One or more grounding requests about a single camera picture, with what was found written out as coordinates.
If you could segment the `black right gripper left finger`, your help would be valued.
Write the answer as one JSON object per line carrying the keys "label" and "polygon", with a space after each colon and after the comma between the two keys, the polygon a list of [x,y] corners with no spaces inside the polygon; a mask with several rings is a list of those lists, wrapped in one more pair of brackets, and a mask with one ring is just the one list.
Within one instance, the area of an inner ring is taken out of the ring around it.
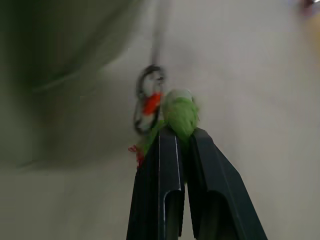
{"label": "black right gripper left finger", "polygon": [[162,128],[135,175],[126,240],[179,240],[184,203],[179,140]]}

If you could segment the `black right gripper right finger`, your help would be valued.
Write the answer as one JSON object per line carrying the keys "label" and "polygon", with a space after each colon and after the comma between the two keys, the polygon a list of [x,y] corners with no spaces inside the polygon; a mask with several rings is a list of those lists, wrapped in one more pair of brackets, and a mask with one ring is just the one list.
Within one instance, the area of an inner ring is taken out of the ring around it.
{"label": "black right gripper right finger", "polygon": [[236,168],[197,128],[190,138],[187,182],[196,240],[268,240]]}

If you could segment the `green plush keychain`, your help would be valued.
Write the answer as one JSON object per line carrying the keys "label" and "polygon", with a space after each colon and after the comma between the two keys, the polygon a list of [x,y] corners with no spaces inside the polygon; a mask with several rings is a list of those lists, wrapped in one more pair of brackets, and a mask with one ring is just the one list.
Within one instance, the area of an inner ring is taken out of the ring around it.
{"label": "green plush keychain", "polygon": [[189,140],[198,127],[200,109],[193,94],[185,88],[172,89],[165,94],[165,79],[164,69],[155,64],[147,66],[137,79],[133,126],[140,140],[128,151],[135,154],[138,168],[160,129],[172,130],[182,154],[187,155]]}

